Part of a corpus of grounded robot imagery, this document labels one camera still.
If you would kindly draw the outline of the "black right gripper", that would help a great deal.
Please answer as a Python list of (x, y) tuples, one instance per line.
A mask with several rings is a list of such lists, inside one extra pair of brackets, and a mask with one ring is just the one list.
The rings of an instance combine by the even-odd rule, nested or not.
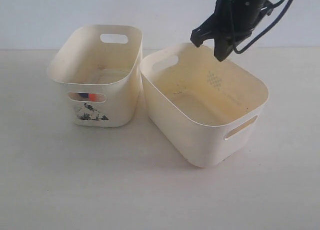
[(217, 0), (215, 12), (192, 30), (190, 41), (199, 48), (214, 39), (214, 57), (222, 62), (234, 51), (232, 36), (250, 37), (266, 0)]

